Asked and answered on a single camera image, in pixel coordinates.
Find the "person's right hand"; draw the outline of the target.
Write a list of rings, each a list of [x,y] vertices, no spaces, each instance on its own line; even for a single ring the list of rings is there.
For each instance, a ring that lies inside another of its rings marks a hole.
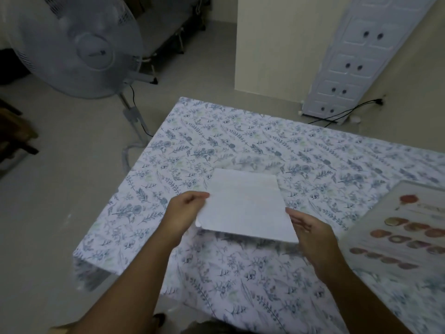
[[[323,280],[343,262],[337,238],[330,225],[318,219],[317,224],[292,224],[298,237],[299,248]]]

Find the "person's left hand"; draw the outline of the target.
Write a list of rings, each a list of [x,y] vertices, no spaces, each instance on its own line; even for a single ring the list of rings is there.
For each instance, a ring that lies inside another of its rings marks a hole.
[[[206,200],[197,199],[186,202],[186,192],[173,197],[160,222],[160,228],[179,243],[184,233],[196,220],[197,214],[205,205]]]

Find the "white paper sheet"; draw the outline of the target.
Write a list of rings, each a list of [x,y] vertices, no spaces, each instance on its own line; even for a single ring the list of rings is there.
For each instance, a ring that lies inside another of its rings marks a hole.
[[[195,224],[209,231],[297,244],[275,174],[215,168]]]

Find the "person's right forearm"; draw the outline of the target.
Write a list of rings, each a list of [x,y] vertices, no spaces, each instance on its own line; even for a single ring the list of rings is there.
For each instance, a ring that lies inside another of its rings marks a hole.
[[[413,334],[354,274],[342,256],[313,264],[349,334]]]

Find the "person's left forearm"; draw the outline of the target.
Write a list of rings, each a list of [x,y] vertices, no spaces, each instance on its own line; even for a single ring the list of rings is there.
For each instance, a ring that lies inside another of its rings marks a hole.
[[[153,317],[172,250],[188,226],[162,221],[124,273],[68,334],[154,334]]]

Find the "floral patterned tablecloth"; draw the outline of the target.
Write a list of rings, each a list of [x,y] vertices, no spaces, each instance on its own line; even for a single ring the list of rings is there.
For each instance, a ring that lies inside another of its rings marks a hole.
[[[412,331],[445,334],[445,153],[181,97],[76,248],[81,286],[122,274],[188,190],[210,197],[162,294],[243,329],[346,334],[288,206]]]

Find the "printed picture chart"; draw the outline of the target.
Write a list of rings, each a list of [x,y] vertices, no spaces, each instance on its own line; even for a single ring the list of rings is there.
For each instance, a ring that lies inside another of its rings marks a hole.
[[[400,181],[340,238],[354,269],[403,282],[445,276],[445,188]]]

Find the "white plastic drawer cabinet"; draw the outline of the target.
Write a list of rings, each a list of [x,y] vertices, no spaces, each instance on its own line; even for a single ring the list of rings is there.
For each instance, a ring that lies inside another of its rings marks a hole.
[[[302,105],[342,124],[437,0],[352,0]]]

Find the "dark wooden chair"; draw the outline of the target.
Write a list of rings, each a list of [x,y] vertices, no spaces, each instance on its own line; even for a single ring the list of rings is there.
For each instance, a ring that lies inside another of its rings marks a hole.
[[[0,98],[0,174],[6,172],[1,165],[13,160],[18,152],[39,154],[40,151],[30,144],[37,138],[38,133],[23,113]]]

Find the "white standing fan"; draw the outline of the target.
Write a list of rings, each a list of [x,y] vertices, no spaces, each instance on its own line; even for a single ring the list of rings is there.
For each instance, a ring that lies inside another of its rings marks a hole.
[[[125,173],[129,150],[149,143],[137,124],[148,128],[124,90],[136,80],[143,41],[123,0],[6,0],[3,22],[8,41],[25,67],[53,89],[75,98],[118,96],[139,142],[122,150]]]

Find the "metal frame bed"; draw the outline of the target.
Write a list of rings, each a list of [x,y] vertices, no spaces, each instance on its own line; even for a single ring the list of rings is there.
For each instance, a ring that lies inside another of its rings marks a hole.
[[[211,5],[211,2],[212,0],[142,0],[143,13],[137,17],[143,44],[142,62],[152,62],[175,39],[182,54],[182,33],[192,22],[196,22],[198,28],[205,28],[204,8]]]

